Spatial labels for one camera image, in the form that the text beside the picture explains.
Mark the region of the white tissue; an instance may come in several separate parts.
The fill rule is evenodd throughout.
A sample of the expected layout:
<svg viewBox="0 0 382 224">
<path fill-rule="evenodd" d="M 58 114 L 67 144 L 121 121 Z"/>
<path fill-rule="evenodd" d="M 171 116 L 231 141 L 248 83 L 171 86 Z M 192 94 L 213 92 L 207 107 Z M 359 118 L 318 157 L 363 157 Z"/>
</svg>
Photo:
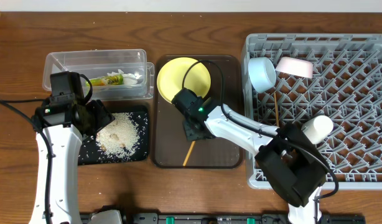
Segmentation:
<svg viewBox="0 0 382 224">
<path fill-rule="evenodd" d="M 135 85 L 138 83 L 139 79 L 142 77 L 138 73 L 124 73 L 121 69 L 117 72 L 107 73 L 109 77 L 110 85 Z"/>
</svg>

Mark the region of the wooden chopstick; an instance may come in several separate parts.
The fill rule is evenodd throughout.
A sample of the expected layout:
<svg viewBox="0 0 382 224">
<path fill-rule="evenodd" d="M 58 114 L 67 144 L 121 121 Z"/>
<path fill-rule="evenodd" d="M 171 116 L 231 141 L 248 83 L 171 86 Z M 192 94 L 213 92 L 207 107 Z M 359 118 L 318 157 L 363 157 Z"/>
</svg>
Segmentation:
<svg viewBox="0 0 382 224">
<path fill-rule="evenodd" d="M 277 105 L 276 92 L 274 92 L 274 111 L 275 111 L 275 117 L 276 117 L 276 126 L 280 127 L 280 124 L 279 124 L 279 110 L 278 110 L 278 105 Z"/>
<path fill-rule="evenodd" d="M 195 146 L 195 141 L 192 141 L 191 145 L 190 145 L 190 147 L 189 147 L 189 149 L 187 151 L 187 155 L 186 155 L 186 157 L 185 157 L 185 159 L 183 161 L 183 164 L 182 164 L 184 167 L 187 165 L 187 163 L 189 161 L 189 157 L 190 157 L 190 155 L 191 155 L 191 153 L 193 151 L 194 146 Z"/>
</svg>

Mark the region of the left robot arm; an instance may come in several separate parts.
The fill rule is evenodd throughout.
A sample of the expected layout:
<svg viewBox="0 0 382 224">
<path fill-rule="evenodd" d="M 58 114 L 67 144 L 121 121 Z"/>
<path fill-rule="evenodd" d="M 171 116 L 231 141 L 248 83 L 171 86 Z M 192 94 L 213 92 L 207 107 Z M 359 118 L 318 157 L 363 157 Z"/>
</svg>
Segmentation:
<svg viewBox="0 0 382 224">
<path fill-rule="evenodd" d="M 31 223 L 81 223 L 78 156 L 83 142 L 114 120 L 100 100 L 74 94 L 51 96 L 35 110 L 39 152 Z"/>
</svg>

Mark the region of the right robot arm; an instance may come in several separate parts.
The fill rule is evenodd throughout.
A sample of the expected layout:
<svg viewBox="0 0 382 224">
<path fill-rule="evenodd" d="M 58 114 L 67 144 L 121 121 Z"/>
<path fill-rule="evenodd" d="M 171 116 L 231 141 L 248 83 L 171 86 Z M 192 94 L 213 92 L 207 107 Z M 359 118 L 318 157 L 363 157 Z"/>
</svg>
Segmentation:
<svg viewBox="0 0 382 224">
<path fill-rule="evenodd" d="M 273 190 L 289 205 L 290 223 L 319 223 L 319 202 L 337 193 L 338 180 L 310 139 L 292 123 L 279 128 L 181 89 L 172 104 L 206 138 L 223 138 L 248 151 Z"/>
</svg>

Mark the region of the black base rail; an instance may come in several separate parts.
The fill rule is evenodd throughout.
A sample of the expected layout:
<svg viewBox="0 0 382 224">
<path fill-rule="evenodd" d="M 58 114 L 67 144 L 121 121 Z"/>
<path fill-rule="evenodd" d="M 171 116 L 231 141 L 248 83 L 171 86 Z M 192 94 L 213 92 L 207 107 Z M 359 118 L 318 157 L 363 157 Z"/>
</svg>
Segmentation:
<svg viewBox="0 0 382 224">
<path fill-rule="evenodd" d="M 123 211 L 119 211 L 122 224 L 290 224 L 287 215 L 160 215 L 156 213 L 137 213 L 127 218 Z M 365 224 L 364 216 L 358 215 L 322 215 L 318 224 Z"/>
</svg>

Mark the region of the grey dishwasher rack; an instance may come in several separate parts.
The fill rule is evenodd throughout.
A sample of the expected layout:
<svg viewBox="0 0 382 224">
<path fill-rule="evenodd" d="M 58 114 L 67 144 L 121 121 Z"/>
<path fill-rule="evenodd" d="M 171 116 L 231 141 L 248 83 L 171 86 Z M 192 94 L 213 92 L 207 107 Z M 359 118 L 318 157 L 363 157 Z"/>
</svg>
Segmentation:
<svg viewBox="0 0 382 224">
<path fill-rule="evenodd" d="M 313 63 L 312 78 L 278 73 L 258 93 L 248 76 L 251 58 L 283 57 Z M 250 34 L 241 53 L 245 115 L 276 125 L 302 125 L 318 116 L 333 121 L 318 144 L 342 190 L 382 190 L 382 34 Z"/>
</svg>

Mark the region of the green orange snack wrapper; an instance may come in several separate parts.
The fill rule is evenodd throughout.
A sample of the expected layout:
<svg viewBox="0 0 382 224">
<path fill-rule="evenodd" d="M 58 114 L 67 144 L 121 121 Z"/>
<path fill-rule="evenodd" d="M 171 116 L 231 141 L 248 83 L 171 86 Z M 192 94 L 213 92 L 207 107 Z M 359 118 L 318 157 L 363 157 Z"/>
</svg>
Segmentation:
<svg viewBox="0 0 382 224">
<path fill-rule="evenodd" d="M 100 78 L 90 79 L 90 84 L 92 86 L 113 86 L 113 85 L 123 85 L 124 78 L 121 74 L 104 76 Z"/>
</svg>

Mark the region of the white pink bowl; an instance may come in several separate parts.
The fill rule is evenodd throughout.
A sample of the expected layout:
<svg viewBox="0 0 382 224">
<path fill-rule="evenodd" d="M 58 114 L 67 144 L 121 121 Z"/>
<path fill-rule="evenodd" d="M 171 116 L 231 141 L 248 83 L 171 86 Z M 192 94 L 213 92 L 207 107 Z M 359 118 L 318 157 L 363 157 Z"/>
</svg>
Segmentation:
<svg viewBox="0 0 382 224">
<path fill-rule="evenodd" d="M 275 70 L 302 78 L 312 78 L 313 63 L 297 58 L 283 57 L 278 62 Z"/>
</svg>

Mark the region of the clear plastic waste bin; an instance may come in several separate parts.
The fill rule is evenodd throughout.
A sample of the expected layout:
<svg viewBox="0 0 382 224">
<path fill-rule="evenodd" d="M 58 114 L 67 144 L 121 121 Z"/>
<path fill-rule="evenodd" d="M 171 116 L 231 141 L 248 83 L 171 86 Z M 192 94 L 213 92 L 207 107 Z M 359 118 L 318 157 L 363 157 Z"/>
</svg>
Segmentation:
<svg viewBox="0 0 382 224">
<path fill-rule="evenodd" d="M 154 95 L 154 64 L 147 61 L 143 49 L 84 50 L 52 52 L 47 55 L 42 87 L 51 90 L 50 75 L 58 72 L 77 72 L 89 80 L 117 72 L 138 73 L 142 77 L 135 85 L 93 86 L 93 100 L 146 100 Z"/>
</svg>

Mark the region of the yellow plate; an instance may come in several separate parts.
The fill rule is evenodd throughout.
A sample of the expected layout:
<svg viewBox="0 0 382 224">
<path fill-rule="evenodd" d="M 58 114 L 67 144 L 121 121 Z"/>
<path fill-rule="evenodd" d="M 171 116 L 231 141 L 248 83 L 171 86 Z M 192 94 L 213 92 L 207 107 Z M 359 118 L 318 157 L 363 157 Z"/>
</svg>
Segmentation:
<svg viewBox="0 0 382 224">
<path fill-rule="evenodd" d="M 169 103 L 183 87 L 192 90 L 197 96 L 205 97 L 211 87 L 210 73 L 202 63 L 194 65 L 185 77 L 187 70 L 197 60 L 189 57 L 175 58 L 167 62 L 157 77 L 158 91 Z"/>
</svg>

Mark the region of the white cup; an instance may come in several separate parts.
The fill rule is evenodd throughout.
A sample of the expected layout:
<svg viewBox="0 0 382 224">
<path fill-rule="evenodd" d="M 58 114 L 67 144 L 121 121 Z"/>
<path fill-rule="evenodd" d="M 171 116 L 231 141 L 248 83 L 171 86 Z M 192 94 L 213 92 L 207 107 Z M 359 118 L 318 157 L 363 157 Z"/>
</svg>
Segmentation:
<svg viewBox="0 0 382 224">
<path fill-rule="evenodd" d="M 302 125 L 302 132 L 312 144 L 322 142 L 333 130 L 333 121 L 325 115 L 319 115 Z"/>
</svg>

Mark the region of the light blue bowl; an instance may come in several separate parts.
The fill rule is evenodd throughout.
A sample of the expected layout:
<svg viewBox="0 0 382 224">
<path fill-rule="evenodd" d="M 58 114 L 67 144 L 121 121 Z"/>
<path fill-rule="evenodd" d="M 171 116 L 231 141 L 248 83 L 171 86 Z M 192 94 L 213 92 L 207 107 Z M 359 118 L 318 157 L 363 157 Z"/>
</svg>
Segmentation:
<svg viewBox="0 0 382 224">
<path fill-rule="evenodd" d="M 264 93 L 276 84 L 274 65 L 266 57 L 251 58 L 248 62 L 248 74 L 253 88 L 258 93 Z"/>
</svg>

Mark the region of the brown serving tray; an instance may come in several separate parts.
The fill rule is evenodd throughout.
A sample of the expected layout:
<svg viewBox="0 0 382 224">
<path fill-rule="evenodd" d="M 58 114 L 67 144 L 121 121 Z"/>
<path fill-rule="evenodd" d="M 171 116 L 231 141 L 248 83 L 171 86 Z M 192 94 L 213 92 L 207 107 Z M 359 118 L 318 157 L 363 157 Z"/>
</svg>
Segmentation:
<svg viewBox="0 0 382 224">
<path fill-rule="evenodd" d="M 224 103 L 239 114 L 244 113 L 241 69 L 231 55 L 194 55 L 194 59 L 215 62 L 225 76 Z M 159 91 L 155 91 L 155 123 L 152 161 L 161 168 L 182 168 L 191 146 L 186 139 L 182 114 Z M 187 168 L 232 169 L 244 159 L 245 150 L 223 138 L 198 140 L 187 161 Z"/>
</svg>

